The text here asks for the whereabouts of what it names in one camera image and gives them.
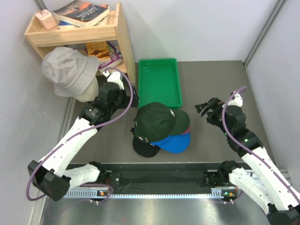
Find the dark green cap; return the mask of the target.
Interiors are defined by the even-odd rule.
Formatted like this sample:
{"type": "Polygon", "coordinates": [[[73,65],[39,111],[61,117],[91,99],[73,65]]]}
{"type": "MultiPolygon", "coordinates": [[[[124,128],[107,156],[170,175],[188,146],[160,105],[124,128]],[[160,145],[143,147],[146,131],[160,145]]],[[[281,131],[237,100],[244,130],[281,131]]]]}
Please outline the dark green cap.
{"type": "Polygon", "coordinates": [[[190,117],[185,111],[173,110],[159,102],[139,108],[134,119],[134,134],[145,143],[180,135],[189,127],[190,117]]]}

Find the blue cap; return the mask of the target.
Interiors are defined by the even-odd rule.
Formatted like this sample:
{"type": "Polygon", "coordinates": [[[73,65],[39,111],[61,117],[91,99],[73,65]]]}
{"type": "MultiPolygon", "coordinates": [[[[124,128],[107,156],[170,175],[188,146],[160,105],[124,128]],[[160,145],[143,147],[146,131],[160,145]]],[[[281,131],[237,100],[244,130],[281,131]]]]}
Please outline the blue cap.
{"type": "Polygon", "coordinates": [[[151,144],[158,146],[167,152],[179,154],[184,152],[189,147],[190,141],[191,136],[190,133],[187,132],[181,135],[171,135],[161,141],[151,142],[151,144]]]}

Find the black baseball cap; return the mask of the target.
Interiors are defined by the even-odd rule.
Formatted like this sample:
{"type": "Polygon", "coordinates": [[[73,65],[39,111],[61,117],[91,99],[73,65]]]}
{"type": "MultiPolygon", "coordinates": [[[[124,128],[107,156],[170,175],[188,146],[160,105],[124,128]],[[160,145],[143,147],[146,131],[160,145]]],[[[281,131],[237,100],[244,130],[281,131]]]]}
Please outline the black baseball cap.
{"type": "Polygon", "coordinates": [[[132,141],[134,151],[142,157],[152,158],[161,150],[159,146],[144,143],[134,136],[132,141]]]}

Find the grey bucket hat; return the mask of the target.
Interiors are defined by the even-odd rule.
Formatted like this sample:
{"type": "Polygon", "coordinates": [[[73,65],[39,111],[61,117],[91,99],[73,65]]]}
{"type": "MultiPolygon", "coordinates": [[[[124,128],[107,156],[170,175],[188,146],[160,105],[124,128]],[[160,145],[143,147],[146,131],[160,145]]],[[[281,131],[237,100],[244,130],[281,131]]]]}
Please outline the grey bucket hat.
{"type": "Polygon", "coordinates": [[[61,97],[77,97],[92,83],[98,71],[97,57],[84,56],[69,47],[57,47],[42,62],[42,75],[54,85],[61,97]]]}

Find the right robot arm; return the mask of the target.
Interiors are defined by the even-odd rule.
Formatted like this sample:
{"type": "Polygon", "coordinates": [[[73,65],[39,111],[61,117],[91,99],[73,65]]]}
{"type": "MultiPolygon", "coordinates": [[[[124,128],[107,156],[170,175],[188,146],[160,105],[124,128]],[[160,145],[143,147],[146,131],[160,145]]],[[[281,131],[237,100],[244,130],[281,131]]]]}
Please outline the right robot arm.
{"type": "Polygon", "coordinates": [[[223,185],[235,185],[248,195],[264,212],[271,225],[300,223],[300,194],[287,181],[269,157],[263,143],[246,126],[240,95],[226,105],[217,97],[196,105],[200,117],[221,129],[230,148],[257,176],[254,179],[235,161],[224,161],[218,169],[223,185]]]}

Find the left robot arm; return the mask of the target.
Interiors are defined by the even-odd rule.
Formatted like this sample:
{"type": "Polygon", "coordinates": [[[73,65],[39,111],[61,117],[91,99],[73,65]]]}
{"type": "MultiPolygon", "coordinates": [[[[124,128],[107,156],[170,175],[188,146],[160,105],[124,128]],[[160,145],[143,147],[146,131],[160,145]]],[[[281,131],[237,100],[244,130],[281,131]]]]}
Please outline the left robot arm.
{"type": "Polygon", "coordinates": [[[100,86],[99,96],[76,118],[71,129],[59,143],[39,161],[28,165],[30,180],[26,190],[34,186],[53,201],[62,199],[70,189],[85,184],[101,186],[106,182],[106,169],[95,161],[68,169],[72,159],[82,146],[103,126],[113,123],[111,117],[118,110],[124,116],[128,109],[138,105],[138,95],[133,84],[130,95],[116,82],[105,82],[100,86]]]}

